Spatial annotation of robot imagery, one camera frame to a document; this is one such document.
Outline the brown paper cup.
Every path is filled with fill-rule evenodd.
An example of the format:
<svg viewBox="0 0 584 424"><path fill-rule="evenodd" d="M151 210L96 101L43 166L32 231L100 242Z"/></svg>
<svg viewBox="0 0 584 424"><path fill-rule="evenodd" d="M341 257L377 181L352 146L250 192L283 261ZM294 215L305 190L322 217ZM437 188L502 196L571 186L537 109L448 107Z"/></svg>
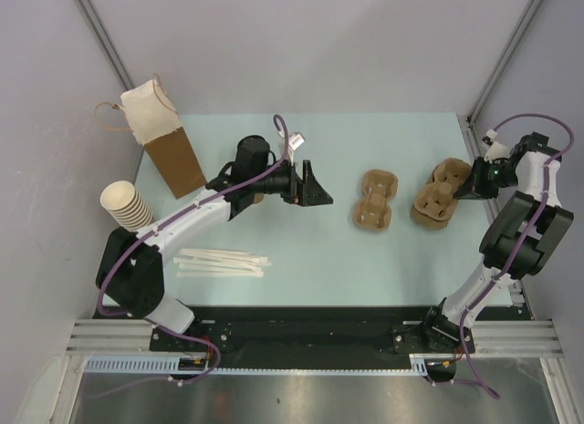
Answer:
<svg viewBox="0 0 584 424"><path fill-rule="evenodd" d="M263 201L265 195L263 193L256 193L254 195L253 204L259 204Z"/></svg>

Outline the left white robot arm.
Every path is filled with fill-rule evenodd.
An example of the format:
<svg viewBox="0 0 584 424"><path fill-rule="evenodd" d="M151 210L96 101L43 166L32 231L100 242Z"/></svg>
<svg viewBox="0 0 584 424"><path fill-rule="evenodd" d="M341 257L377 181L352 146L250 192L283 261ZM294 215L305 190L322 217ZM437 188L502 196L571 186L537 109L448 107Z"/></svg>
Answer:
<svg viewBox="0 0 584 424"><path fill-rule="evenodd" d="M297 172L289 160L270 162L272 154L263 137L245 137L237 145L235 159L176 214L137 232L123 227L114 230L99 265L97 288L124 315L170 330L169 338L181 350L196 348L202 329L193 322L194 312L166 292L165 265L195 235L233 220L259 194L276 194L301 207L333 202L316 180L309 160Z"/></svg>

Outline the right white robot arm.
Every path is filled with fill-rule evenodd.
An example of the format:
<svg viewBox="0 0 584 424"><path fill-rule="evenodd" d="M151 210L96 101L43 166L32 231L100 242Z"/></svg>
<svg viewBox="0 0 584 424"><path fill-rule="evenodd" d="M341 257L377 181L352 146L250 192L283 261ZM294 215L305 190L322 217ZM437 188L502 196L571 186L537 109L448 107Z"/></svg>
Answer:
<svg viewBox="0 0 584 424"><path fill-rule="evenodd" d="M477 316L500 292L541 271L574 221L556 190L563 153L549 147L547 136L532 132L512 149L497 142L494 132L485 140L486 155L474 161L454 197L494 199L510 187L515 192L480 243L482 262L456 292L426 315L421 340L432 352L461 346Z"/></svg>

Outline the single brown cup carrier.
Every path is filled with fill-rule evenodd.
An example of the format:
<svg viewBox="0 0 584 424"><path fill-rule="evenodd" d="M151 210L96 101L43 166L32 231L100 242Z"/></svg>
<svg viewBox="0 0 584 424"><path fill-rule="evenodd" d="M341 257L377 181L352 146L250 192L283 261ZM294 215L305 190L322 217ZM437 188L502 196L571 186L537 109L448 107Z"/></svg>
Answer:
<svg viewBox="0 0 584 424"><path fill-rule="evenodd" d="M368 231L385 231L391 223L389 201L395 197L399 180L389 171L367 171L361 182L361 197L353 213L354 223Z"/></svg>

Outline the brown paper bag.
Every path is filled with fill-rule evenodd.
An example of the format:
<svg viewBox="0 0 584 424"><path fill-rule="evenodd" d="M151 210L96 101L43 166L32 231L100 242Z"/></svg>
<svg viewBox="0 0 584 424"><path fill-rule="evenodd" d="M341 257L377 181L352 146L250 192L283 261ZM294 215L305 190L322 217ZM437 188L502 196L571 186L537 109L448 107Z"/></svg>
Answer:
<svg viewBox="0 0 584 424"><path fill-rule="evenodd" d="M101 122L99 109L102 107L120 112L127 125L112 127ZM128 131L133 135L175 198L181 199L207 183L180 114L158 74L154 73L144 84L124 92L119 104L99 103L93 115L102 129Z"/></svg>

